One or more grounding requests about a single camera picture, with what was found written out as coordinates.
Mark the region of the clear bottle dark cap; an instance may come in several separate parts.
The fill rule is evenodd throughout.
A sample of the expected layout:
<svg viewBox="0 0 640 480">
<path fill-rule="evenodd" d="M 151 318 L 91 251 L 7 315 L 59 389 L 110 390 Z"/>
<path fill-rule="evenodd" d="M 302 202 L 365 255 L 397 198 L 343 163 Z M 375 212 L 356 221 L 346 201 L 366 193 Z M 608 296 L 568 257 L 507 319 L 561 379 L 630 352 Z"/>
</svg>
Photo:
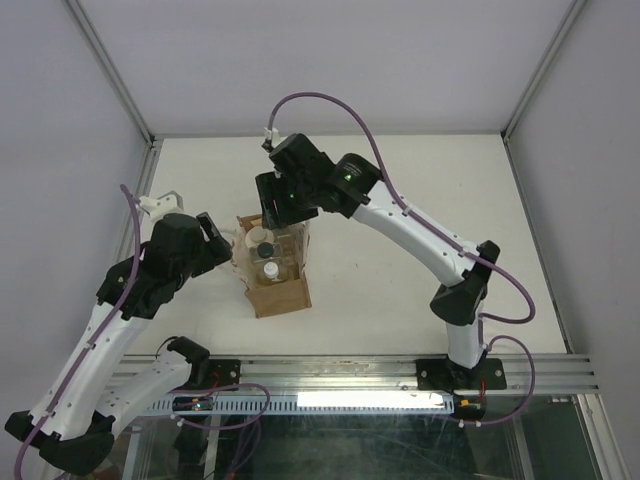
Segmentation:
<svg viewBox="0 0 640 480">
<path fill-rule="evenodd" d="M 262 242 L 251 247 L 249 253 L 253 263 L 274 261 L 282 255 L 280 245 L 272 242 Z"/>
</svg>

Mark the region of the cream lotion bottle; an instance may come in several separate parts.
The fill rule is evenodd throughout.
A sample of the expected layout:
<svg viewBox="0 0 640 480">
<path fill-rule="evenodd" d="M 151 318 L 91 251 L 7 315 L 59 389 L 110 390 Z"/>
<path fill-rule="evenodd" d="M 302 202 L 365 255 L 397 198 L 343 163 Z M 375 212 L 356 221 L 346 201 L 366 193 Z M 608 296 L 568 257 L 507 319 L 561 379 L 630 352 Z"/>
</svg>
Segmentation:
<svg viewBox="0 0 640 480">
<path fill-rule="evenodd" d="M 274 233 L 261 226 L 255 226 L 246 233 L 244 241 L 248 249 L 257 248 L 262 243 L 273 243 Z"/>
</svg>

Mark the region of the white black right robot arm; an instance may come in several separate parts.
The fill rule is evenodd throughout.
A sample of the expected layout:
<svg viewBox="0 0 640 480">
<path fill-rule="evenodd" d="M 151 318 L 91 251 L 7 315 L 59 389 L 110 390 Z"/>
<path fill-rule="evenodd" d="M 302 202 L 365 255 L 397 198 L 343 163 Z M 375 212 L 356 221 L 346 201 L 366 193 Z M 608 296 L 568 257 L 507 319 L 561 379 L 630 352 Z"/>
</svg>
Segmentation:
<svg viewBox="0 0 640 480">
<path fill-rule="evenodd" d="M 440 283 L 430 308 L 446 324 L 448 351 L 441 372 L 429 377 L 433 388 L 479 389 L 486 358 L 481 305 L 499 247 L 485 241 L 470 246 L 477 260 L 460 255 L 451 244 L 452 233 L 436 234 L 411 218 L 392 197 L 381 170 L 360 155 L 348 153 L 333 162 L 307 136 L 296 133 L 278 140 L 272 130 L 262 147 L 274 165 L 256 178 L 263 226 L 280 230 L 320 212 L 338 213 L 408 252 Z"/>
</svg>

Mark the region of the clear bottle white cap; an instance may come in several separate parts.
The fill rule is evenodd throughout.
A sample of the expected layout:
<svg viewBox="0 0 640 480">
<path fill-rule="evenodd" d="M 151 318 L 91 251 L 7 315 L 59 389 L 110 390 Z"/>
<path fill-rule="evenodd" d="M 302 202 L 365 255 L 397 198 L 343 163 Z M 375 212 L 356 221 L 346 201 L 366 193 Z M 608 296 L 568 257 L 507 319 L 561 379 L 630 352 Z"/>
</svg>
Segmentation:
<svg viewBox="0 0 640 480">
<path fill-rule="evenodd" d="M 257 272 L 256 283 L 259 288 L 266 288 L 288 282 L 292 279 L 290 269 L 275 261 L 264 263 Z"/>
</svg>

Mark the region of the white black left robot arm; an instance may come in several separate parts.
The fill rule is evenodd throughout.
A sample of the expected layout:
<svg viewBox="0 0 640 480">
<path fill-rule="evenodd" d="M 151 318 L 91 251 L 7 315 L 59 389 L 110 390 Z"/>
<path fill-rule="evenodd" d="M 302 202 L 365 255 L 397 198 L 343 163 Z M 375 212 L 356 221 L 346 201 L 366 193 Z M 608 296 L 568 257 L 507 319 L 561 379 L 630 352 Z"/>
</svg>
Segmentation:
<svg viewBox="0 0 640 480">
<path fill-rule="evenodd" d="M 149 241 L 112 266 L 97 292 L 87 328 L 50 390 L 5 430 L 51 466 L 76 476 L 96 469 L 116 437 L 152 402 L 181 387 L 211 385 L 209 351 L 181 336 L 132 380 L 108 383 L 122 357 L 191 279 L 230 261 L 232 247 L 207 213 L 169 213 Z"/>
</svg>

